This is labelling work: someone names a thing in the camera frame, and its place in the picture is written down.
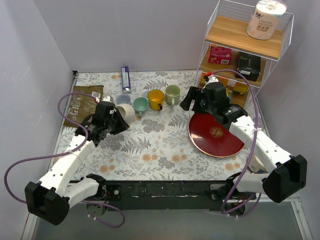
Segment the yellow enamel mug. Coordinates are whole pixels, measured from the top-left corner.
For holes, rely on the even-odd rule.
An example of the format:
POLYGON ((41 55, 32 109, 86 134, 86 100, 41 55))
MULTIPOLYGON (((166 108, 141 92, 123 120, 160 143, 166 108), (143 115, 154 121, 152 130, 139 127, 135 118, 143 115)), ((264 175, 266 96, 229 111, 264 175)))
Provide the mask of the yellow enamel mug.
POLYGON ((148 95, 149 107, 154 111, 161 111, 164 105, 164 93, 159 89, 151 90, 148 95))

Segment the beige ribbed mug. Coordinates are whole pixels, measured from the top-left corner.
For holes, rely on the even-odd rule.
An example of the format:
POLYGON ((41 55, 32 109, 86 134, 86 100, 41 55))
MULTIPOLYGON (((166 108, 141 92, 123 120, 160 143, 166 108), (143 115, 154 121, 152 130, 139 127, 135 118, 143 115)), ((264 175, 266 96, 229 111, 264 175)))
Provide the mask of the beige ribbed mug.
POLYGON ((134 108, 130 104, 122 103, 117 105, 116 108, 128 125, 134 121, 136 114, 134 108))

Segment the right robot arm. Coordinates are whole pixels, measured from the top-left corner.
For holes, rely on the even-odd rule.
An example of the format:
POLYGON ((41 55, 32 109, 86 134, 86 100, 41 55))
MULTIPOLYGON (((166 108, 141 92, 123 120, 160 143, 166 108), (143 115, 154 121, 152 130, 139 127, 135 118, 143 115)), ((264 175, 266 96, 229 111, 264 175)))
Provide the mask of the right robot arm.
POLYGON ((180 107, 196 114, 211 115, 249 147, 264 165, 264 174, 246 171, 229 177, 225 188, 230 198, 237 199, 245 192, 259 193, 281 203, 306 186, 307 160, 300 154, 294 156, 282 149, 259 130, 240 105, 230 103, 226 88, 220 82, 209 82, 202 89, 190 87, 180 107))

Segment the light green mug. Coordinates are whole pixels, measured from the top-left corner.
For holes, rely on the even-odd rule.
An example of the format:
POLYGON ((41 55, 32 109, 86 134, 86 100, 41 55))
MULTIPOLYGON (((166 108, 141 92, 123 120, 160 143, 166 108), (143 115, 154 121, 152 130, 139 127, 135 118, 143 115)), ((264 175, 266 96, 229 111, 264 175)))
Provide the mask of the light green mug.
POLYGON ((180 101, 181 90, 177 85, 168 85, 165 89, 164 100, 170 106, 175 106, 180 101))

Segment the teal mug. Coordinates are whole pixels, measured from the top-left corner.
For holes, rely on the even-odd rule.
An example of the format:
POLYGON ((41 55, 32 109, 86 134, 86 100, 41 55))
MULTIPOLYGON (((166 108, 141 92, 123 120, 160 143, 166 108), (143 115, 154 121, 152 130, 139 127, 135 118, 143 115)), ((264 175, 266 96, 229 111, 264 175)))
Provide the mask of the teal mug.
POLYGON ((149 107, 149 101, 144 97, 138 97, 133 101, 133 108, 141 117, 149 107))

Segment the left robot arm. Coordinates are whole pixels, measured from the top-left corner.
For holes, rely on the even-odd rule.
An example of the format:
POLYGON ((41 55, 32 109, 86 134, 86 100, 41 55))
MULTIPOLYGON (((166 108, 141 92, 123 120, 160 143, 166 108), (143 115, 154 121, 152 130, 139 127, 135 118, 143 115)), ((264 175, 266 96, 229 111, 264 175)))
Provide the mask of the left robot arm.
POLYGON ((70 208, 81 201, 106 198, 107 181, 102 176, 89 174, 78 183, 70 185, 69 182, 107 134, 116 135, 129 128, 110 101, 98 103, 95 112, 86 117, 81 125, 84 129, 77 128, 66 155, 38 182, 29 182, 24 189, 28 211, 55 226, 66 218, 70 208))

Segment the white footed cup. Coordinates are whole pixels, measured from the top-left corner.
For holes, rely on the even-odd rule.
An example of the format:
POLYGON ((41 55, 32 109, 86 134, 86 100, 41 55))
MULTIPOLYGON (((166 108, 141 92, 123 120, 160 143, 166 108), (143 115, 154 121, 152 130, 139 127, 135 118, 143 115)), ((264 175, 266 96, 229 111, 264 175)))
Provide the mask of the white footed cup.
POLYGON ((131 104, 131 97, 128 94, 120 94, 117 98, 116 98, 116 104, 120 105, 120 104, 131 104))

